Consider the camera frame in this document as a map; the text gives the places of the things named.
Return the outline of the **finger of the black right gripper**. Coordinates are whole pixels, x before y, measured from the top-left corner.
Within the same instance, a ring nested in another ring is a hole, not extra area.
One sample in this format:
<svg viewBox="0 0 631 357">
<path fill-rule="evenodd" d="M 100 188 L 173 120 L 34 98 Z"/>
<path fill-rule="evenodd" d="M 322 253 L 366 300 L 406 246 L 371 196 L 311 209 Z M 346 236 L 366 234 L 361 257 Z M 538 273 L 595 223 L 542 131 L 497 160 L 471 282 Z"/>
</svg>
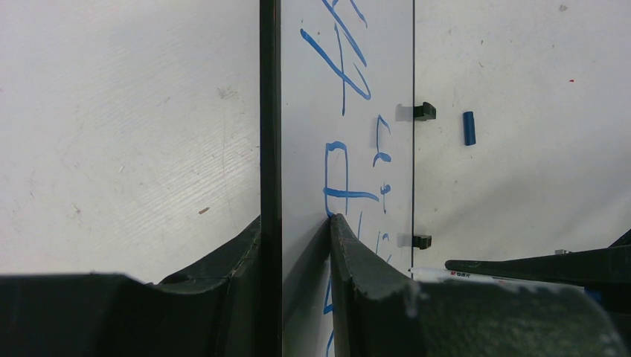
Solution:
<svg viewBox="0 0 631 357">
<path fill-rule="evenodd" d="M 630 284 L 630 232 L 607 248 L 506 261 L 448 260 L 450 270 L 578 286 Z"/>
</svg>

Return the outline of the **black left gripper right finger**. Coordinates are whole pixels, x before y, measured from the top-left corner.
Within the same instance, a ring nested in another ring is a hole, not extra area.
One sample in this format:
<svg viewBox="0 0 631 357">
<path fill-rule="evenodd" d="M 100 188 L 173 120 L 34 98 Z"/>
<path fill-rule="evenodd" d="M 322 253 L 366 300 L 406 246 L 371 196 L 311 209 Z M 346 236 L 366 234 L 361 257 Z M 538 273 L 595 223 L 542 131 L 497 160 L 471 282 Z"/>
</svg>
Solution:
<svg viewBox="0 0 631 357">
<path fill-rule="evenodd" d="M 337 356 L 622 356 L 606 313 L 572 288 L 421 283 L 330 218 Z"/>
</svg>

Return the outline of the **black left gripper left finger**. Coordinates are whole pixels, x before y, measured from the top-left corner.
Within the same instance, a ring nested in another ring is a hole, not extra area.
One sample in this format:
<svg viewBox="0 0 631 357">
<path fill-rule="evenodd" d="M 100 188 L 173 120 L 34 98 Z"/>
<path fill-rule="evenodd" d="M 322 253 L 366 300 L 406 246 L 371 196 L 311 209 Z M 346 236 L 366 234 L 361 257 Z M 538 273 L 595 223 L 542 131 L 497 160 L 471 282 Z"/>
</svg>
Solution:
<svg viewBox="0 0 631 357">
<path fill-rule="evenodd" d="M 3 356 L 261 356 L 260 220 L 159 283 L 1 277 Z"/>
</svg>

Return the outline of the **blue whiteboard marker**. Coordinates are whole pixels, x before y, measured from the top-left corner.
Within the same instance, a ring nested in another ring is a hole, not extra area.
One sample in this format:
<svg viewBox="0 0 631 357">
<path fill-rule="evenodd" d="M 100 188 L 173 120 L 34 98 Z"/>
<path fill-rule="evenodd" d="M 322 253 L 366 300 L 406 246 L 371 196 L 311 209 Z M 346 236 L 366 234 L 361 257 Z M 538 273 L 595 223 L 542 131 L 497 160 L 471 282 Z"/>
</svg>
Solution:
<svg viewBox="0 0 631 357">
<path fill-rule="evenodd" d="M 590 290 L 584 288 L 582 286 L 575 286 L 563 283 L 547 283 L 541 281 L 532 281 L 532 280 L 520 280 L 513 278 L 505 278 L 505 277 L 495 277 L 490 275 L 483 274 L 472 274 L 463 271 L 453 271 L 449 269 L 438 269 L 438 268 L 425 268 L 425 267 L 411 267 L 409 269 L 409 273 L 412 274 L 413 279 L 420 282 L 427 283 L 442 283 L 451 280 L 459 280 L 459 281 L 467 281 L 471 283 L 495 283 L 505 288 L 517 288 L 524 287 L 527 289 L 533 288 L 549 288 L 549 289 L 560 289 L 560 288 L 569 288 L 580 291 L 593 300 L 601 303 L 603 301 L 602 294 L 598 291 Z"/>
</svg>

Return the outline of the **blue marker cap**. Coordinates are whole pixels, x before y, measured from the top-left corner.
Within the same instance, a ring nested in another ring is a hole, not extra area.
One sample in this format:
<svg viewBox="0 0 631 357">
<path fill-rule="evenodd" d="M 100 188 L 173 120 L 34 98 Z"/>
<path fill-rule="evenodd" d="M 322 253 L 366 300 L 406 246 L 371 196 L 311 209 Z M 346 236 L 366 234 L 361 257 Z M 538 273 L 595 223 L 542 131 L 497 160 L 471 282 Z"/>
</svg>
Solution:
<svg viewBox="0 0 631 357">
<path fill-rule="evenodd" d="M 463 130 L 464 130 L 464 145 L 472 146 L 476 144 L 475 134 L 475 118 L 473 112 L 463 113 Z"/>
</svg>

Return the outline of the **black framed whiteboard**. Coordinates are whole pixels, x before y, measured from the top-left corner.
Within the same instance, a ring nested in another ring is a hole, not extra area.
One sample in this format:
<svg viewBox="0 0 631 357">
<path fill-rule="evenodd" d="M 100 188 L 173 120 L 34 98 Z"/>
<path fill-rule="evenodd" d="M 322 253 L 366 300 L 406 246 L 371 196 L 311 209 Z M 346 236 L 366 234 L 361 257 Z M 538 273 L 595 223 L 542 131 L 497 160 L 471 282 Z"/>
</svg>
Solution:
<svg viewBox="0 0 631 357">
<path fill-rule="evenodd" d="M 414 2 L 273 7 L 261 203 L 281 228 L 283 354 L 333 356 L 329 218 L 387 266 L 413 262 Z"/>
</svg>

